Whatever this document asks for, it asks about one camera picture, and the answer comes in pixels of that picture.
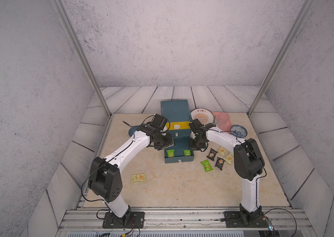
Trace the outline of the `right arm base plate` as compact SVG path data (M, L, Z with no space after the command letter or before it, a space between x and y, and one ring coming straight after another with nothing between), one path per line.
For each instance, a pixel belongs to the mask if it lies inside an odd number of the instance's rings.
M268 228L266 220L256 219L249 224L245 224L240 216L240 211L225 211L224 217L220 219L227 228Z

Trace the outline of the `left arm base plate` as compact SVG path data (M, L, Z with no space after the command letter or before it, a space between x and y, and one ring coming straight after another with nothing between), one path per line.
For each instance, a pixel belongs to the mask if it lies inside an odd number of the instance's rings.
M144 227L145 212L127 212L123 217L117 217L112 212L107 212L103 219L104 229L142 229Z

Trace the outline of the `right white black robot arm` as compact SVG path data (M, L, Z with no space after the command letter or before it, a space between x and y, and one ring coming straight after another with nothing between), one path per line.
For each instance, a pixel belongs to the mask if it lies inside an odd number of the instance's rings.
M241 221L249 225L263 217L259 183L265 171L265 161L257 141L238 138L231 131L222 131L211 123L204 125L198 119L191 121L189 127L194 134L194 138L190 138L190 148L193 150L206 148L208 142L214 142L227 150L233 149L234 168L242 181Z

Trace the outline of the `pale yellow cookie packet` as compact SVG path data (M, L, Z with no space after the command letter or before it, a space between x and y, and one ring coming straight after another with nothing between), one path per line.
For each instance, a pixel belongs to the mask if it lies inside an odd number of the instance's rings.
M138 182L145 182L146 181L146 174L132 174L131 175L131 183L138 183Z
M223 157L223 159L228 163L228 164L232 164L234 161L234 154L233 153L229 153L227 156Z
M227 152L227 149L224 147L220 147L217 151L221 156L224 156Z

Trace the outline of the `black cookie packet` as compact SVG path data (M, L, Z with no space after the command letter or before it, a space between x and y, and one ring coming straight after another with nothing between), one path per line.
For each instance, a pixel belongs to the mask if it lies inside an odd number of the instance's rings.
M215 161L215 157L216 157L217 153L218 152L216 150L211 148L210 151L209 151L209 154L206 157L211 161Z
M215 167L219 168L220 170L223 170L225 160L222 158L217 158L217 161L215 163Z

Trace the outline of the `yellow top drawer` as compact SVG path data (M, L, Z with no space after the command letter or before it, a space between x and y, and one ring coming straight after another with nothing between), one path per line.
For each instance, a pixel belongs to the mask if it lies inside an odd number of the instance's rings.
M165 128L167 130L185 130L190 129L189 121L167 122Z

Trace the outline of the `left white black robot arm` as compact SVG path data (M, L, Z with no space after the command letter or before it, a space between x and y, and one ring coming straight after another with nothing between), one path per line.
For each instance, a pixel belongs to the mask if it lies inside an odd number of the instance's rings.
M147 118L152 120L130 127L133 134L121 147L104 158L96 157L86 179L89 189L100 197L94 202L103 201L113 218L123 225L130 220L131 207L121 195L122 171L143 149L153 147L159 151L174 145L172 134L165 128L167 118L159 114Z

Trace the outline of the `teal drawer cabinet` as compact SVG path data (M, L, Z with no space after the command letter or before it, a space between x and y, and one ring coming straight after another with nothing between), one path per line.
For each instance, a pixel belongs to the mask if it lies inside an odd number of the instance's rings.
M161 115L167 119L167 122L191 122L191 113L187 100L162 101Z

